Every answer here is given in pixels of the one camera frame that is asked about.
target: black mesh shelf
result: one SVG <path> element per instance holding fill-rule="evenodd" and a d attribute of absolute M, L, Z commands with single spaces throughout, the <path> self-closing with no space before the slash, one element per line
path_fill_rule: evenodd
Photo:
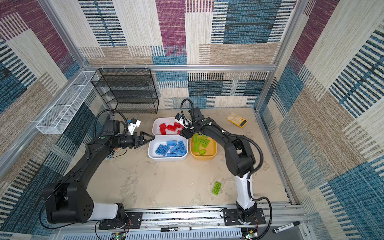
<path fill-rule="evenodd" d="M 157 113 L 159 98 L 145 68 L 98 69 L 92 81 L 104 101 L 122 113 Z"/>

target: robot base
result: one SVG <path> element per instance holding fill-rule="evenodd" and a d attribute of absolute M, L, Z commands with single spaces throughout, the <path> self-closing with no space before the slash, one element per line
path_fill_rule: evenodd
<path fill-rule="evenodd" d="M 127 212 L 128 219 L 131 220 L 131 229 L 138 229 L 141 226 L 142 212 Z M 124 229 L 125 223 L 117 221 L 116 219 L 101 220 L 99 230 L 110 230 L 110 229 Z"/>
<path fill-rule="evenodd" d="M 239 221 L 239 217 L 237 215 L 236 209 L 223 209 L 222 212 L 224 215 L 224 223 L 226 226 L 243 225 Z M 263 209 L 258 208 L 254 217 L 256 217 L 259 225 L 263 225 L 266 223 Z M 256 221 L 253 219 L 249 224 L 254 225 L 256 224 Z"/>

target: yellow plastic bin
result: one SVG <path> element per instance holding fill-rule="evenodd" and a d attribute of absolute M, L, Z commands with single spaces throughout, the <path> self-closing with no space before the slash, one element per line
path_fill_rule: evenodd
<path fill-rule="evenodd" d="M 192 154 L 192 156 L 197 159 L 197 160 L 212 160 L 216 154 L 217 154 L 217 143 L 210 137 L 208 137 L 208 139 L 210 140 L 207 148 L 203 148 L 200 144 L 200 149 L 199 150 L 202 150 L 204 149 L 205 150 L 205 155 L 204 156 L 200 156 L 200 153 L 199 152 L 194 152 L 193 151 L 193 137 L 190 139 L 190 152 Z"/>

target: wire rack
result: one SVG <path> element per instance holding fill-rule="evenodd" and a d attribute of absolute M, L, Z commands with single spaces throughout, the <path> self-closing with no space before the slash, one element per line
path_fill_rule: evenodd
<path fill-rule="evenodd" d="M 64 130 L 92 90 L 93 71 L 83 71 L 43 116 L 36 128 L 43 134 L 63 134 Z"/>
<path fill-rule="evenodd" d="M 99 68 L 95 76 L 93 86 L 112 108 L 122 113 L 157 113 L 159 98 L 151 70 Z"/>

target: plastic bin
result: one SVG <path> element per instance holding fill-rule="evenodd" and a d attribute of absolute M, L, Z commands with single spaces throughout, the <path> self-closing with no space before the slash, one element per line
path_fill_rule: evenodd
<path fill-rule="evenodd" d="M 161 135 L 161 132 L 160 132 L 160 124 L 162 124 L 162 123 L 165 123 L 167 126 L 168 125 L 173 125 L 175 123 L 175 117 L 158 118 L 158 119 L 156 119 L 153 122 L 153 126 L 152 126 L 152 134 L 153 135 L 155 135 L 155 136 L 164 136 L 164 135 Z M 175 132 L 166 129 L 166 133 L 167 133 L 167 135 L 178 135 L 177 134 L 178 130 L 181 130 L 181 128 L 178 128 Z"/>
<path fill-rule="evenodd" d="M 191 144 L 191 147 L 190 147 L 190 152 L 192 154 L 192 156 L 197 159 L 197 160 L 212 160 L 216 154 L 217 154 L 217 143 L 210 137 L 208 137 L 208 139 L 210 140 L 207 148 L 203 148 L 200 144 L 200 149 L 199 150 L 202 150 L 204 149 L 205 150 L 205 155 L 204 156 L 200 156 L 200 153 L 199 152 L 194 152 L 192 149 L 193 149 L 193 138 L 190 139 L 190 144 Z"/>
<path fill-rule="evenodd" d="M 156 152 L 157 148 L 161 145 L 167 145 L 167 141 L 176 140 L 177 142 L 183 141 L 187 153 L 181 157 L 164 157 L 158 155 Z M 188 155 L 188 140 L 180 135 L 162 135 L 155 136 L 155 139 L 149 142 L 148 156 L 155 161 L 181 161 L 184 160 Z"/>

